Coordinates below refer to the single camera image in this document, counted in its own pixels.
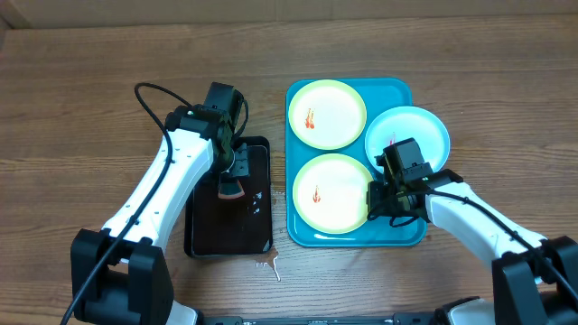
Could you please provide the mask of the green orange sponge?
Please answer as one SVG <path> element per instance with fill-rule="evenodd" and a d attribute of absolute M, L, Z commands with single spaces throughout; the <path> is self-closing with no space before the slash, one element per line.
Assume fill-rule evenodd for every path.
<path fill-rule="evenodd" d="M 221 200 L 236 200 L 245 195 L 238 177 L 221 176 L 219 178 L 218 197 Z"/>

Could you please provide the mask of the light blue plate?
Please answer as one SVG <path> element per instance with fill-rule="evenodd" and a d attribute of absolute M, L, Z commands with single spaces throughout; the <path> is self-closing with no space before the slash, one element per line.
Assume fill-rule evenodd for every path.
<path fill-rule="evenodd" d="M 370 165 L 379 173 L 383 168 L 376 157 L 383 149 L 414 138 L 422 156 L 438 172 L 447 162 L 451 151 L 451 138 L 446 126 L 433 113 L 420 107 L 394 107 L 378 115 L 369 125 L 365 135 L 365 151 Z"/>

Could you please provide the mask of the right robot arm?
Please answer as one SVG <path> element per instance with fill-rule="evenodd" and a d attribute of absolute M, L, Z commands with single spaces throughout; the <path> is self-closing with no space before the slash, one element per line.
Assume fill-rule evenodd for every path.
<path fill-rule="evenodd" d="M 422 219 L 458 239 L 491 271 L 492 301 L 436 309 L 433 324 L 575 324 L 577 243 L 548 239 L 505 217 L 455 172 L 412 167 L 368 184 L 368 219 Z"/>

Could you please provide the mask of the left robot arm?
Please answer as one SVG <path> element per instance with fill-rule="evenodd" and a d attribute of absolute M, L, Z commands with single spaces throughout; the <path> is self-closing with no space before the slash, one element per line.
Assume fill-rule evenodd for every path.
<path fill-rule="evenodd" d="M 244 125 L 239 108 L 179 106 L 157 124 L 157 155 L 131 196 L 99 231 L 82 229 L 70 248 L 70 318 L 91 324 L 195 324 L 177 302 L 164 258 L 169 236 L 193 188 L 235 162 Z"/>

